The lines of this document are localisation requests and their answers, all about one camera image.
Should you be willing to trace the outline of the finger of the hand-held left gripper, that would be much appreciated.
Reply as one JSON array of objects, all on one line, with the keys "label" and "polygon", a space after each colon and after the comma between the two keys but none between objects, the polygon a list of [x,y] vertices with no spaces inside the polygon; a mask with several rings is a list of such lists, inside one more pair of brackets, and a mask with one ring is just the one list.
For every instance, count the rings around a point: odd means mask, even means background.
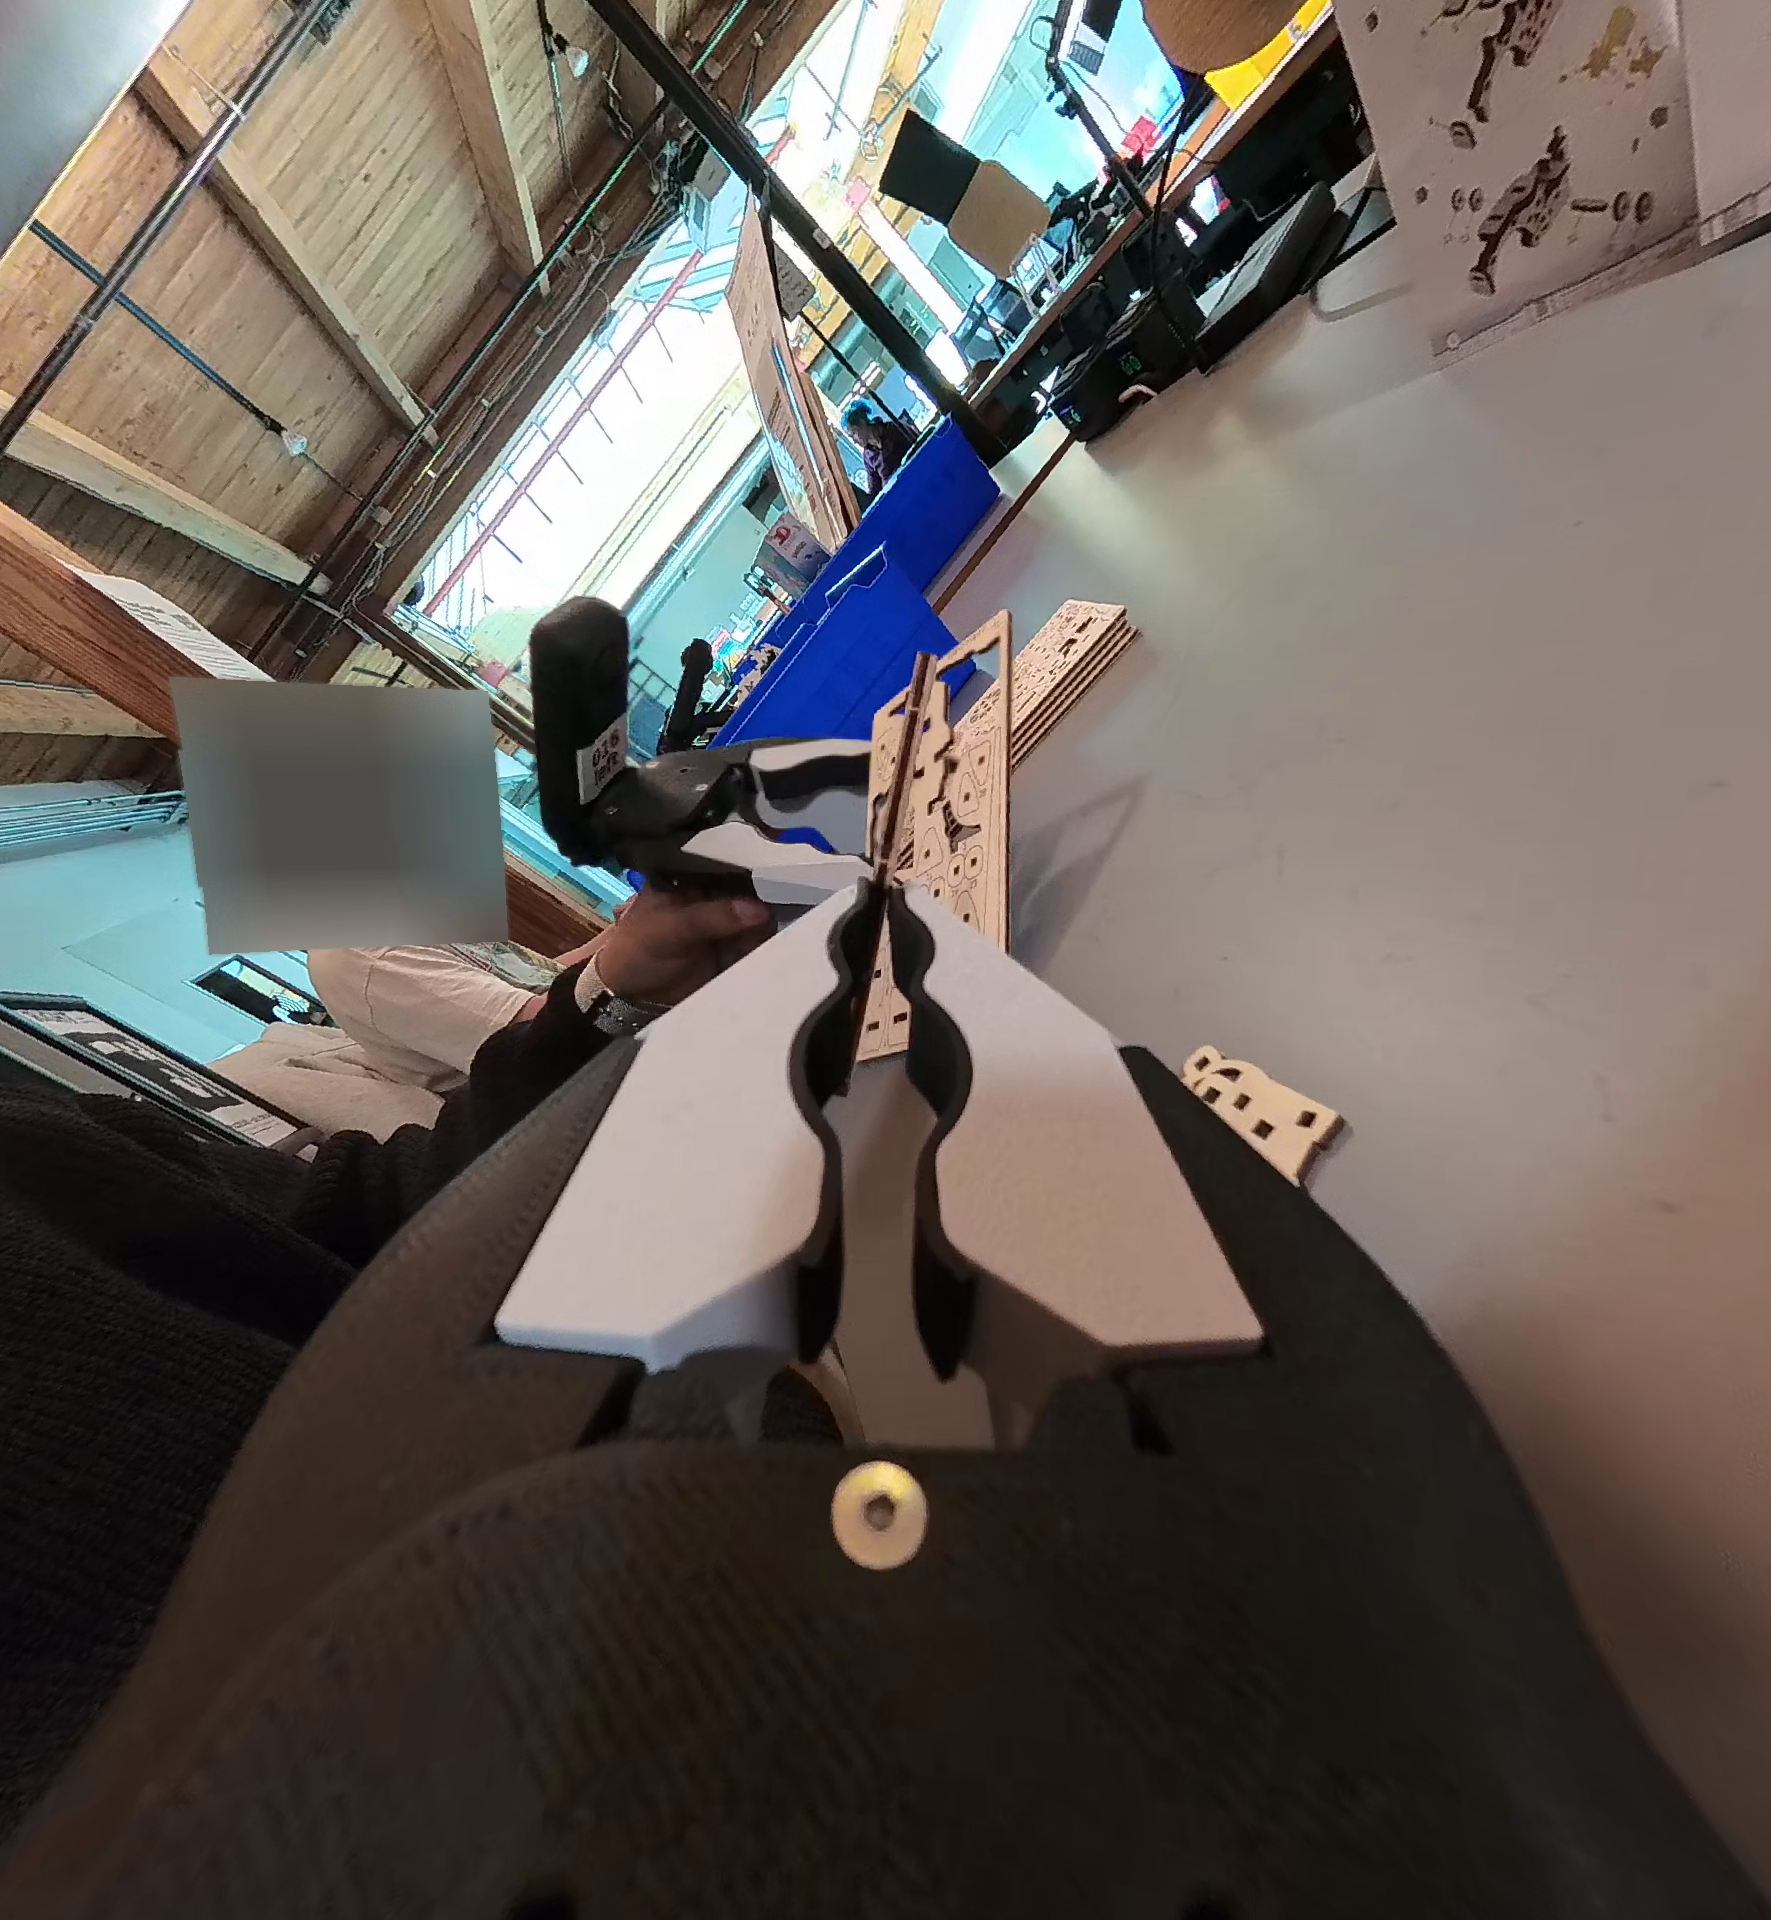
[{"label": "finger of the hand-held left gripper", "polygon": [[873,864],[816,843],[786,843],[757,827],[705,827],[681,845],[681,870],[747,883],[777,910],[812,910],[868,883]]},{"label": "finger of the hand-held left gripper", "polygon": [[766,804],[809,804],[826,794],[872,794],[872,745],[845,735],[753,742],[745,759]]}]

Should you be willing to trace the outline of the person's left forearm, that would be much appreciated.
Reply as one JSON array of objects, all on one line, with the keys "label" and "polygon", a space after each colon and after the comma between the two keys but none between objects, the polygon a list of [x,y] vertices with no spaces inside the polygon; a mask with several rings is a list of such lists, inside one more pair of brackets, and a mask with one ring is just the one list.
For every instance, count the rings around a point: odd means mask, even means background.
[{"label": "person's left forearm", "polygon": [[402,1126],[389,1140],[324,1137],[291,1216],[293,1242],[323,1272],[320,1288],[341,1290],[444,1186],[615,1044],[574,1006],[583,962],[561,973],[534,1018],[484,1044],[439,1121]]}]

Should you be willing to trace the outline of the wooden puzzle sheet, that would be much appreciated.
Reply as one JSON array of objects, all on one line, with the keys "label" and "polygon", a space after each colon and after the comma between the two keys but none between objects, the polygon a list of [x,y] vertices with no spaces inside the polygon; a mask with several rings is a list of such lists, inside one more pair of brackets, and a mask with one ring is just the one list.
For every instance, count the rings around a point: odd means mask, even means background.
[{"label": "wooden puzzle sheet", "polygon": [[[1011,611],[996,611],[935,660],[912,774],[901,781],[895,860],[898,883],[927,889],[1000,952],[1010,952],[1011,664]],[[909,705],[906,684],[872,718],[872,853],[881,847]],[[883,939],[858,1057],[901,1055],[909,1039],[912,1006],[895,985],[891,946]]]}]

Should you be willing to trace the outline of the black tan chair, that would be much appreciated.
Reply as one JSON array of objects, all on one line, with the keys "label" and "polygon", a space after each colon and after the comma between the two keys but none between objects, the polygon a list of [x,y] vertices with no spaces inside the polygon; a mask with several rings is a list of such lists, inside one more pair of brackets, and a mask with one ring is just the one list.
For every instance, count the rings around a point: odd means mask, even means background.
[{"label": "black tan chair", "polygon": [[1049,227],[1047,200],[1003,163],[977,159],[918,110],[902,110],[876,192],[937,220],[996,279]]}]

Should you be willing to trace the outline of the white wall notice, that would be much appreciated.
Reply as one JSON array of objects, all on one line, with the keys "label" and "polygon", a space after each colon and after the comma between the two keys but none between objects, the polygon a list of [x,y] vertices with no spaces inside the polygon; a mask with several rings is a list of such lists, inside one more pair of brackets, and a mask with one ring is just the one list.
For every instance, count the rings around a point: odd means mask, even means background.
[{"label": "white wall notice", "polygon": [[172,646],[172,653],[182,660],[191,660],[195,673],[221,682],[270,682],[260,664],[214,636],[157,590],[120,574],[80,572],[77,577],[117,604],[126,616],[137,618],[147,633]]}]

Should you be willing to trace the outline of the wooden cut-out puzzle piece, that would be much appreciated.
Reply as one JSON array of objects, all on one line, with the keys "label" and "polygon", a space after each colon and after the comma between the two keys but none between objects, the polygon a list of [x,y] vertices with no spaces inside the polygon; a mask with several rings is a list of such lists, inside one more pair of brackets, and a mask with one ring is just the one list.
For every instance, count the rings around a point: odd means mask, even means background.
[{"label": "wooden cut-out puzzle piece", "polygon": [[1251,1060],[1198,1045],[1182,1083],[1231,1126],[1270,1169],[1305,1186],[1310,1167],[1345,1131],[1342,1114]]}]

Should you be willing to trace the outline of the thin wooden puzzle piece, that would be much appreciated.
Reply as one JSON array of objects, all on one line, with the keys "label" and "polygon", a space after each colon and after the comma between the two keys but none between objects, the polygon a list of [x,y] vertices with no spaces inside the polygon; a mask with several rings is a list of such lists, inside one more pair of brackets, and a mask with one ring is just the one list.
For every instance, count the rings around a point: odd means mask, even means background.
[{"label": "thin wooden puzzle piece", "polygon": [[881,893],[898,874],[902,810],[918,774],[927,700],[937,677],[937,664],[937,654],[918,653],[912,682],[873,716],[865,860]]}]

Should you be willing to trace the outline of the tall plywood board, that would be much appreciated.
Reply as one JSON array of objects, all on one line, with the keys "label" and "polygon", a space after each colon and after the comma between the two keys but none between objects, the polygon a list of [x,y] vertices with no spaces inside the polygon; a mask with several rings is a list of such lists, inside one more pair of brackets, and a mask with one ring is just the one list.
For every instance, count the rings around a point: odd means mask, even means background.
[{"label": "tall plywood board", "polygon": [[793,351],[778,304],[777,249],[753,200],[737,230],[727,312],[781,496],[816,544],[836,551],[858,528],[863,509],[829,403]]}]

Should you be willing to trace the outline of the black battery charger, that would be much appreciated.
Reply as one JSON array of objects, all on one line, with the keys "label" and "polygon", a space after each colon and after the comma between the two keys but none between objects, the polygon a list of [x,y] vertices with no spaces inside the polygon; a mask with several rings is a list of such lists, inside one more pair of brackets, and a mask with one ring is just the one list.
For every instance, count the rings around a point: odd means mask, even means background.
[{"label": "black battery charger", "polygon": [[1112,328],[1053,370],[1043,403],[1072,443],[1109,433],[1138,404],[1194,370],[1194,342],[1154,299],[1132,304]]}]

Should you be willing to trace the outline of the person's black clothing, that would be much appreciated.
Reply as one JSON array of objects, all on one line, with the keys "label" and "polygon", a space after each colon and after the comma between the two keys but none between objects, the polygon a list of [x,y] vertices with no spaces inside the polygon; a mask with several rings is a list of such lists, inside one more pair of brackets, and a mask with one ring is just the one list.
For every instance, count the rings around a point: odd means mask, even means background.
[{"label": "person's black clothing", "polygon": [[0,1846],[363,1272],[320,1288],[293,1242],[313,1162],[120,1094],[0,1085]]}]

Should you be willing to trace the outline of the printed instruction sheet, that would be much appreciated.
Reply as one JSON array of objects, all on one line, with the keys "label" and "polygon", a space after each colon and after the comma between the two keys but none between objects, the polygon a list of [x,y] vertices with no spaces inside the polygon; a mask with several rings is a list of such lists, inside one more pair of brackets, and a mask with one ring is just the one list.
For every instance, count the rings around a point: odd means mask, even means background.
[{"label": "printed instruction sheet", "polygon": [[1435,357],[1771,220],[1771,3],[1336,3]]}]

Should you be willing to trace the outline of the blue plastic bin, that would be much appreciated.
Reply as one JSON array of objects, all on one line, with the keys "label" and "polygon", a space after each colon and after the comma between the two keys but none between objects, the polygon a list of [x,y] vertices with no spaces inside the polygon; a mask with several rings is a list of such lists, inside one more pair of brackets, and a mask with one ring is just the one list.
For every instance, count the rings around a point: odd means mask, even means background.
[{"label": "blue plastic bin", "polygon": [[873,554],[895,564],[912,587],[935,587],[997,501],[990,465],[958,420],[945,417],[915,444],[833,551],[826,594],[845,590]]},{"label": "blue plastic bin", "polygon": [[958,646],[912,574],[876,547],[826,594],[717,732],[717,746],[872,738],[873,710],[912,684],[919,654]]}]

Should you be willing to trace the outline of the stack of wooden puzzle sheets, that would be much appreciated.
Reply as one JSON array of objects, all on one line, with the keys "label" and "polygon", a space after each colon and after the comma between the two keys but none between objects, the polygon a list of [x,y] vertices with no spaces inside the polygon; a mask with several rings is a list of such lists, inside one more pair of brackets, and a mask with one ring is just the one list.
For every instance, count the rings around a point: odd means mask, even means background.
[{"label": "stack of wooden puzzle sheets", "polygon": [[1126,605],[1086,597],[1057,611],[1016,654],[1011,768],[1024,761],[1138,639]]}]

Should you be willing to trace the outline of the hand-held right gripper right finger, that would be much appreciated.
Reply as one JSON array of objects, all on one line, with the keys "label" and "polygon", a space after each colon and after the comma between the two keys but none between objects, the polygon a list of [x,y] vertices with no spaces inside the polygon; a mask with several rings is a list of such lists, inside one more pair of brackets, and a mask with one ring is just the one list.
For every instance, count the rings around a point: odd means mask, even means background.
[{"label": "hand-held right gripper right finger", "polygon": [[1263,1324],[1112,1035],[919,889],[891,890],[931,1113],[912,1295],[939,1380],[1251,1353]]}]

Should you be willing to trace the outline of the person's left hand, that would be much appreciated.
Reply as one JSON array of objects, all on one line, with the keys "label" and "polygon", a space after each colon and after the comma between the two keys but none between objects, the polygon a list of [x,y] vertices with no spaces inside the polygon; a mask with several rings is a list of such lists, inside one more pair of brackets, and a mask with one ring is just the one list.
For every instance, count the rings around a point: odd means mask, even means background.
[{"label": "person's left hand", "polygon": [[753,893],[643,889],[599,939],[590,966],[610,993],[671,1008],[771,936],[774,913]]}]

